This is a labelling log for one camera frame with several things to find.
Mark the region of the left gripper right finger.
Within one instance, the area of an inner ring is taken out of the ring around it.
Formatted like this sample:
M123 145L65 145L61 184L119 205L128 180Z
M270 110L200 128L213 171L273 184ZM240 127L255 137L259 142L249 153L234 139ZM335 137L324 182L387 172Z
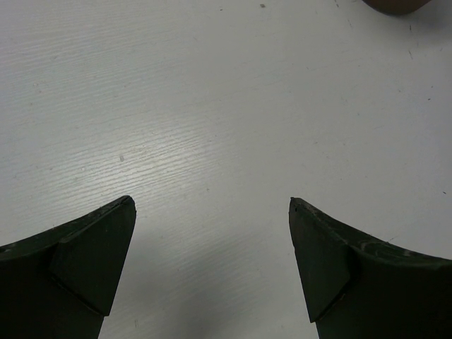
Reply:
M289 225L320 338L450 338L451 261L377 239L291 198Z

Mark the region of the brown cylindrical bin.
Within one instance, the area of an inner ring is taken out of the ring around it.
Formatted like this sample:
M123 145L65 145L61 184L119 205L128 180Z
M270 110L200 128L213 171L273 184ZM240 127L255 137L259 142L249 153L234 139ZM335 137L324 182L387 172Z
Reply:
M363 2L386 15L404 16L428 4L431 0L363 0Z

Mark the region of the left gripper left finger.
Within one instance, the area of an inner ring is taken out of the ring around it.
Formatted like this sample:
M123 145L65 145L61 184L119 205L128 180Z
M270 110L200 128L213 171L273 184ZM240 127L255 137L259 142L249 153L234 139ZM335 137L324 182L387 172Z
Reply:
M2 338L98 338L129 250L136 207L122 196L1 247Z

